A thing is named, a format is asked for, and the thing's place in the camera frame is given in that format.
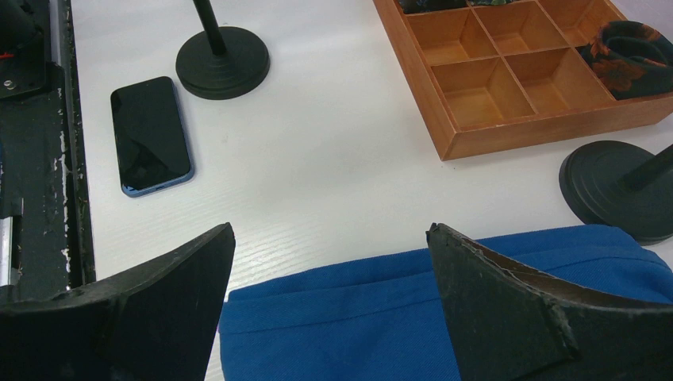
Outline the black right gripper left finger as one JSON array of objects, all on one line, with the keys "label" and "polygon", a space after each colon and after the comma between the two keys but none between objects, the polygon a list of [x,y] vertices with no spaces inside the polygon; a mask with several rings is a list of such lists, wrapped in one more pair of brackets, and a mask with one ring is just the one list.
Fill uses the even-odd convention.
[{"label": "black right gripper left finger", "polygon": [[2,379],[204,379],[235,247],[220,224],[108,278],[3,305]]}]

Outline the black phone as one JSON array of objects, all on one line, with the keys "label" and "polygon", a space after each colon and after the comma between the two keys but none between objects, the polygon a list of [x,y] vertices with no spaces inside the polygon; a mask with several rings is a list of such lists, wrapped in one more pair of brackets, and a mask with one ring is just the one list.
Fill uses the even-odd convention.
[{"label": "black phone", "polygon": [[167,76],[117,88],[110,95],[117,168],[130,198],[190,181],[195,173],[182,107]]}]

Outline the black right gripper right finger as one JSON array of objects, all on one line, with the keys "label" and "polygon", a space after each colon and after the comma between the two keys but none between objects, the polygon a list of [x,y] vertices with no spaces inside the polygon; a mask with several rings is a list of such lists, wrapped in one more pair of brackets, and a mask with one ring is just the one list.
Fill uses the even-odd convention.
[{"label": "black right gripper right finger", "polygon": [[671,379],[671,305],[568,282],[444,224],[426,240],[462,379]]}]

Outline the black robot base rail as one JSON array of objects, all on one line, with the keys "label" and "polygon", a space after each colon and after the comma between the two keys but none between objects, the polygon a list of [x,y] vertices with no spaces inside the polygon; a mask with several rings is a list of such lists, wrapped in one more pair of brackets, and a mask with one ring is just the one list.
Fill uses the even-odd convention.
[{"label": "black robot base rail", "polygon": [[1,302],[96,279],[72,4],[1,4]]}]

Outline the blue cloth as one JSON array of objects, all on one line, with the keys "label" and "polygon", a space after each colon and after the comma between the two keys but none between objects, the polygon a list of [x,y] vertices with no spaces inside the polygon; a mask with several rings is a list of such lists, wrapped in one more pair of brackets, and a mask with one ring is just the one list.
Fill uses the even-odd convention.
[{"label": "blue cloth", "polygon": [[[671,269],[614,227],[548,229],[482,244],[598,291],[672,301]],[[227,380],[460,378],[425,248],[232,291],[218,330]]]}]

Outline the black phone stand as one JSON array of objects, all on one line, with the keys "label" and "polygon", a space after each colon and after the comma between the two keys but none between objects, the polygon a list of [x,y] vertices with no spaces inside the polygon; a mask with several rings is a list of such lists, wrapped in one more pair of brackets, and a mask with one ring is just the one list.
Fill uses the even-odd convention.
[{"label": "black phone stand", "polygon": [[672,147],[654,155],[600,140],[574,150],[560,166],[560,190],[585,224],[617,227],[642,245],[672,237]]},{"label": "black phone stand", "polygon": [[194,1],[203,31],[179,49],[175,70],[191,94],[209,100],[237,98],[267,77],[271,56],[253,32],[217,23],[211,2]]}]

